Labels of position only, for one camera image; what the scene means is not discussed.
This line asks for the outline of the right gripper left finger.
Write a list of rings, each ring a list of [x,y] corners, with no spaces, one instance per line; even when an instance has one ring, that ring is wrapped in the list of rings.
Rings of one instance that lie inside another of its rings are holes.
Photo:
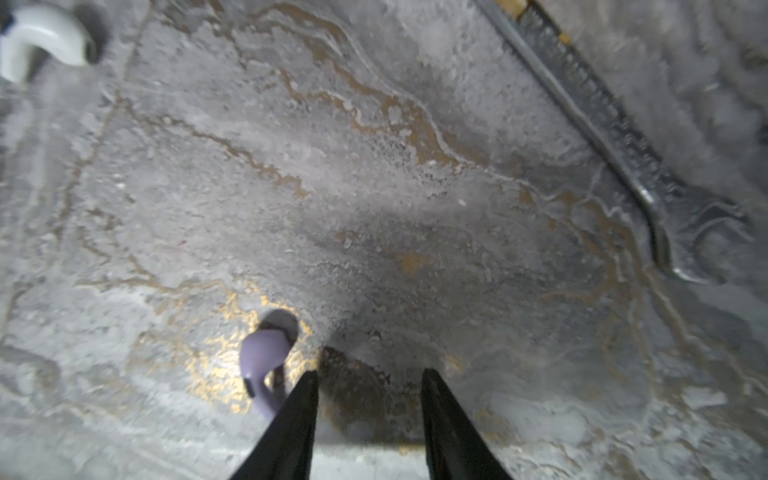
[[[318,400],[318,374],[307,371],[231,479],[309,479]]]

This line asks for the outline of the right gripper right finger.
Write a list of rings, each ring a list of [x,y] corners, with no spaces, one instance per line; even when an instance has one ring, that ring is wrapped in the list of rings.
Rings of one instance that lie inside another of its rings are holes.
[[[435,369],[422,374],[421,406],[431,479],[513,479]]]

